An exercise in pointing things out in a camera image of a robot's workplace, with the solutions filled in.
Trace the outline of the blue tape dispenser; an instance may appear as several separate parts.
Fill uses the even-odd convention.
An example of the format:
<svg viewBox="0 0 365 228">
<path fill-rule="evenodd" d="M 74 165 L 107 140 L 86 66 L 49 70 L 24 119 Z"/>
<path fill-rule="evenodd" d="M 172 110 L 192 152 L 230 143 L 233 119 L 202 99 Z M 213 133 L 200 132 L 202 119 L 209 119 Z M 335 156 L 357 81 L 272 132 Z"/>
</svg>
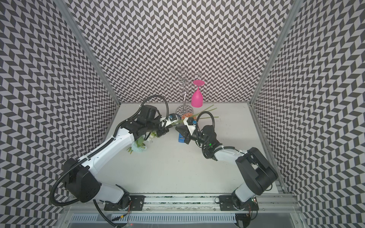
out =
<svg viewBox="0 0 365 228">
<path fill-rule="evenodd" d="M 184 143 L 184 137 L 181 134 L 179 134 L 178 142 Z"/>
</svg>

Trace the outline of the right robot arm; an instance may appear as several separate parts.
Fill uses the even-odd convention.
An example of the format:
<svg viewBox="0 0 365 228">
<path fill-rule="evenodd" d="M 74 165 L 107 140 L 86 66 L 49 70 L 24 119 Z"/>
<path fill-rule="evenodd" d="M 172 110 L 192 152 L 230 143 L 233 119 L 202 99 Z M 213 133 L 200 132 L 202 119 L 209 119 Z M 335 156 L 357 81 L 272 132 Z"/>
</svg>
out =
<svg viewBox="0 0 365 228">
<path fill-rule="evenodd" d="M 266 157 L 256 147 L 247 151 L 233 146 L 224 146 L 217 140 L 213 125 L 199 129 L 197 125 L 179 124 L 176 130 L 189 144 L 195 141 L 206 159 L 227 162 L 238 167 L 243 183 L 231 194 L 229 204 L 237 211 L 253 208 L 254 198 L 262 195 L 278 178 L 278 174 Z"/>
</svg>

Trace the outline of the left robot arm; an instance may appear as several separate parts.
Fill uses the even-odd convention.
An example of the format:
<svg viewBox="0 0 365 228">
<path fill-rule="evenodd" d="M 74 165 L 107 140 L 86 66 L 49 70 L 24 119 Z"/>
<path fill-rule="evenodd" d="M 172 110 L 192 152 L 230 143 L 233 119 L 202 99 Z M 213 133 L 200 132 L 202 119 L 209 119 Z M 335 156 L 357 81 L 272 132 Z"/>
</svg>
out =
<svg viewBox="0 0 365 228">
<path fill-rule="evenodd" d="M 50 190 L 51 204 L 63 207 L 76 202 L 100 200 L 115 204 L 119 210 L 126 210 L 131 202 L 129 192 L 118 184 L 111 185 L 97 179 L 97 174 L 124 148 L 138 139 L 145 139 L 147 132 L 163 136 L 180 120 L 178 114 L 167 113 L 162 117 L 155 106 L 140 106 L 132 117 L 120 122 L 114 134 L 100 146 L 77 160 L 68 159 L 64 163 L 63 173 Z M 61 183 L 75 196 L 74 200 L 56 200 L 56 190 Z"/>
</svg>

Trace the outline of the orange patterned bowl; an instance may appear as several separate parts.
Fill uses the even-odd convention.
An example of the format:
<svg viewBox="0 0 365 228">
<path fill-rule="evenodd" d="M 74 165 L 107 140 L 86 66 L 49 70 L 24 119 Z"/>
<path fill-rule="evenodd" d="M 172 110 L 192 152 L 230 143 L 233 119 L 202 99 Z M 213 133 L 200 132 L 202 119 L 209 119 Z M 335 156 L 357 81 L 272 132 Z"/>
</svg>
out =
<svg viewBox="0 0 365 228">
<path fill-rule="evenodd" d="M 192 113 L 186 113 L 186 114 L 182 115 L 182 120 L 184 120 L 185 118 L 190 118 L 190 117 L 192 117 L 194 120 L 196 120 L 196 117 Z"/>
</svg>

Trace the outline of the chrome glass holder stand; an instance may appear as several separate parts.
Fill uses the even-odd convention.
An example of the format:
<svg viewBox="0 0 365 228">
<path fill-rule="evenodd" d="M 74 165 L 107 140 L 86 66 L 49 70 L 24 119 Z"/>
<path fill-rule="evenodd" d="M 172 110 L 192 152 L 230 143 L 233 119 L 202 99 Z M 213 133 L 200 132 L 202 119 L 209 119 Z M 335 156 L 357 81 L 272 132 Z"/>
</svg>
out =
<svg viewBox="0 0 365 228">
<path fill-rule="evenodd" d="M 181 67 L 177 70 L 170 70 L 168 72 L 168 82 L 173 85 L 177 85 L 182 95 L 182 104 L 177 107 L 176 113 L 180 116 L 185 114 L 194 113 L 193 108 L 187 104 L 188 95 L 191 87 L 191 83 L 198 79 L 197 74 L 189 74 L 187 67 Z"/>
</svg>

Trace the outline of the pink plastic wine glass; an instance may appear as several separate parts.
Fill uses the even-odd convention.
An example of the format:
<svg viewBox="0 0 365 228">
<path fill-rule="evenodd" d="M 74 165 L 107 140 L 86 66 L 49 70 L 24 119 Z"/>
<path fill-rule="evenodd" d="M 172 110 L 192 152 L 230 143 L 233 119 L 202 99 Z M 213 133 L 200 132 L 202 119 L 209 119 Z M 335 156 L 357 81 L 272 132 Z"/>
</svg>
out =
<svg viewBox="0 0 365 228">
<path fill-rule="evenodd" d="M 193 84 L 196 88 L 195 92 L 193 93 L 191 99 L 191 105 L 196 108 L 200 108 L 203 105 L 203 95 L 201 93 L 201 87 L 205 85 L 205 82 L 202 80 L 195 80 Z"/>
</svg>

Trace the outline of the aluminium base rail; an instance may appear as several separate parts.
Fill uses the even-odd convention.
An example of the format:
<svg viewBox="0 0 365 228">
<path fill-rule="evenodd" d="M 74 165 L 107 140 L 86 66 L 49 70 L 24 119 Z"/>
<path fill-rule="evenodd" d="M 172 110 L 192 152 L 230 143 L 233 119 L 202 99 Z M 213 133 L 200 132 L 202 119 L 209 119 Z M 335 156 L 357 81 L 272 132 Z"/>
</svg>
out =
<svg viewBox="0 0 365 228">
<path fill-rule="evenodd" d="M 71 206 L 66 224 L 108 223 L 132 226 L 138 223 L 236 223 L 251 222 L 265 215 L 283 215 L 294 227 L 306 226 L 295 197 L 291 194 L 263 194 L 239 206 L 228 194 L 132 194 L 123 210 L 112 203 L 79 203 Z"/>
</svg>

